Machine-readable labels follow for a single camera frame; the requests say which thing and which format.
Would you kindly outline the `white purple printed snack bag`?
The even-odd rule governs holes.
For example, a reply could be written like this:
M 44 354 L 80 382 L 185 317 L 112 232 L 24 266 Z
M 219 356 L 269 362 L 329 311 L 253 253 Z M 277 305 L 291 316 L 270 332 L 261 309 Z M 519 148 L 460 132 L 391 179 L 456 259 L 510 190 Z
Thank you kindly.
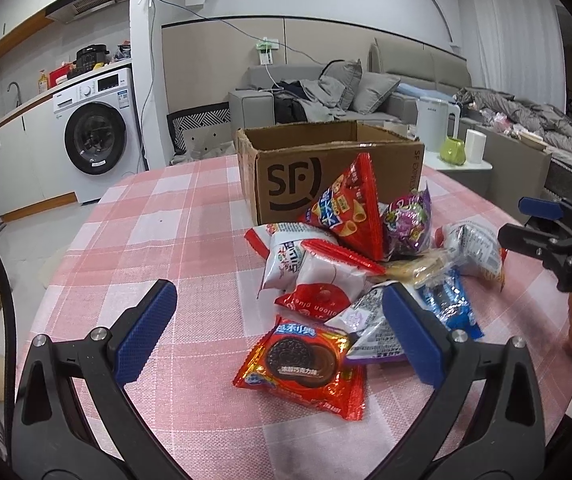
M 350 348 L 345 362 L 371 365 L 406 359 L 400 341 L 383 314 L 383 292 L 389 283 L 371 287 L 351 306 L 325 323 L 332 330 L 349 336 Z

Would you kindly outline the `blue Oreo pack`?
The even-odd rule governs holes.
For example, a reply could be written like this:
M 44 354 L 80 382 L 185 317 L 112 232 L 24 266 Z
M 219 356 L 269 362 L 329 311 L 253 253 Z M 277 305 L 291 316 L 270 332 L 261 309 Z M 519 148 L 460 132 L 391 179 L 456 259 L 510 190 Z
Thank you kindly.
M 431 311 L 448 330 L 463 330 L 473 340 L 484 336 L 464 290 L 460 273 L 449 266 L 415 287 L 423 307 Z

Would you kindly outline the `clear wafer biscuit pack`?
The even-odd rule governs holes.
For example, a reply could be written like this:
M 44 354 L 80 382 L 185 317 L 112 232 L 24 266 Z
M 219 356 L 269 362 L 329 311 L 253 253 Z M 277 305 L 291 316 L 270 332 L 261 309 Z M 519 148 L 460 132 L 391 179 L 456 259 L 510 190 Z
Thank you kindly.
M 397 280 L 420 287 L 444 271 L 447 265 L 446 251 L 431 249 L 414 257 L 397 258 L 385 263 L 383 267 L 388 280 Z

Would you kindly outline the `red Oreo snack pack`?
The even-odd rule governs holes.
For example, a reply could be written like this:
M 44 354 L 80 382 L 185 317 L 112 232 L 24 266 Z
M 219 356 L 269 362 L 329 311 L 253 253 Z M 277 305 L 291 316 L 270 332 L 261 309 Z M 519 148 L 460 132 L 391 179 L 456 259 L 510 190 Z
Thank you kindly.
M 246 356 L 233 385 L 357 422 L 365 412 L 366 370 L 348 363 L 350 349 L 347 334 L 278 315 Z

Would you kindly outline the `purple candy bag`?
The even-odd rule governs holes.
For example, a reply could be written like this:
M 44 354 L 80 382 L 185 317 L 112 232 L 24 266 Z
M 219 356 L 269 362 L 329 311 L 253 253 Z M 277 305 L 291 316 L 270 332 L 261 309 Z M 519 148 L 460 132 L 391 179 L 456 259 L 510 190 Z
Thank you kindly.
M 417 256 L 431 243 L 432 202 L 429 188 L 412 190 L 407 195 L 380 206 L 383 232 L 383 257 Z

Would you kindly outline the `white red balloon snack bag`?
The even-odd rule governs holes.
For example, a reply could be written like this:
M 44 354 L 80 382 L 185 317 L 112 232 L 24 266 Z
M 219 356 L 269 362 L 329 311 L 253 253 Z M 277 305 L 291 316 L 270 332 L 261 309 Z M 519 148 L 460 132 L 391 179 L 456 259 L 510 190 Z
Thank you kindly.
M 326 322 L 350 307 L 369 288 L 370 278 L 386 273 L 381 264 L 328 240 L 310 238 L 301 246 L 295 287 L 275 304 L 315 321 Z

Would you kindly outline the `red triangular chip bag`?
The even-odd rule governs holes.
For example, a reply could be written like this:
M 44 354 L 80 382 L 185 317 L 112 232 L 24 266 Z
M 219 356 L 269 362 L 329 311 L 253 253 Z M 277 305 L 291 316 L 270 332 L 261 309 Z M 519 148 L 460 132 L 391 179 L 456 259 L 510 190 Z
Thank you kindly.
M 368 259 L 382 261 L 383 231 L 371 156 L 359 153 L 298 220 L 333 233 Z

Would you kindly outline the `white red rice snack bag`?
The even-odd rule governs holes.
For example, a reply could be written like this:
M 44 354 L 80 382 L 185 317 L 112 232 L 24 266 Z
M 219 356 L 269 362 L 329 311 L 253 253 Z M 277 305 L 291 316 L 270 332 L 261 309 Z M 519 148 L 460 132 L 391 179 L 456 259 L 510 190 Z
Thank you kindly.
M 299 274 L 303 240 L 325 240 L 338 244 L 336 237 L 316 226 L 302 222 L 277 222 L 253 226 L 245 235 L 250 247 L 265 260 L 258 294 L 264 289 L 287 290 Z

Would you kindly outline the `red barcode snack pack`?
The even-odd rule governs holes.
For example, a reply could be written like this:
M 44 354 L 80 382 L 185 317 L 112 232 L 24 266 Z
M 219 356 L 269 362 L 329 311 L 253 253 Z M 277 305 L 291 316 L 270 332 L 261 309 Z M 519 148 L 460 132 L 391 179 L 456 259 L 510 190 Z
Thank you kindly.
M 497 234 L 470 220 L 439 226 L 434 232 L 434 244 L 446 252 L 448 261 L 461 275 L 505 286 L 507 250 L 499 244 Z

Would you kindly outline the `grey blanket pile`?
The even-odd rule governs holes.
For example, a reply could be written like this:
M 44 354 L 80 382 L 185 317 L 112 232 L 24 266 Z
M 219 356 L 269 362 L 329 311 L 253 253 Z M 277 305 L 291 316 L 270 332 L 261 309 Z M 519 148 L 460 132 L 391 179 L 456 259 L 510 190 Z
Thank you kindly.
M 554 148 L 572 153 L 572 119 L 551 104 L 519 100 L 512 94 L 491 89 L 462 87 L 454 94 L 464 106 L 473 104 L 479 112 L 504 114 L 515 125 L 540 136 Z

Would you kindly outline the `white cylinder cup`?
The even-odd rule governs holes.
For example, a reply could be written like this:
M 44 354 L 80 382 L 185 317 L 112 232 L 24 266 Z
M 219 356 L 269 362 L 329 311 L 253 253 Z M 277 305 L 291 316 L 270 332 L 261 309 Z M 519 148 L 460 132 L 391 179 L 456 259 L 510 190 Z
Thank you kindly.
M 464 140 L 464 152 L 467 162 L 481 164 L 485 151 L 486 135 L 474 129 L 468 129 Z

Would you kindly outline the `green ceramic mug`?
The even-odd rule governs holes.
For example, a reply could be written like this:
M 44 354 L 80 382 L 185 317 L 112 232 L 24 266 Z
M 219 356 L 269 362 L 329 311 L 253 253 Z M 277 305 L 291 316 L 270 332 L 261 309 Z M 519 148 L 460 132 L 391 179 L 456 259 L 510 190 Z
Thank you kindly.
M 463 140 L 446 136 L 438 156 L 450 165 L 462 166 L 466 162 L 466 145 Z

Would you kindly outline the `black white patterned pet bed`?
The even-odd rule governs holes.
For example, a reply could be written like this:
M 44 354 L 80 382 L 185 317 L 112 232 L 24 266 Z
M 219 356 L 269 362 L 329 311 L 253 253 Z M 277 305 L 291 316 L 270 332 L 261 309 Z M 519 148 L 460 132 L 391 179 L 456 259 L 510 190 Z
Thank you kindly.
M 167 115 L 167 128 L 176 155 L 201 157 L 233 139 L 228 102 L 178 110 Z

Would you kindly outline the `white washing machine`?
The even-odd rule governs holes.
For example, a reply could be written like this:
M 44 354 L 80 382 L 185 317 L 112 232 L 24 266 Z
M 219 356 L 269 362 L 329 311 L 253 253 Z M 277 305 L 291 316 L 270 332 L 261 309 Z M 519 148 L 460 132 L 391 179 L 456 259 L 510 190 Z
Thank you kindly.
M 111 186 L 148 169 L 129 65 L 69 84 L 52 101 L 79 203 L 97 202 Z

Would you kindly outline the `range hood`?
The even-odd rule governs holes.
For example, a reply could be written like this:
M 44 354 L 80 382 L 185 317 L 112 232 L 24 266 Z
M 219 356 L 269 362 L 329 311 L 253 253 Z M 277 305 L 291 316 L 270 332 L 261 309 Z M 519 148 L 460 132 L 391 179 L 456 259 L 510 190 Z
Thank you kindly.
M 69 24 L 123 1 L 126 0 L 56 0 L 44 12 L 45 17 L 53 22 Z

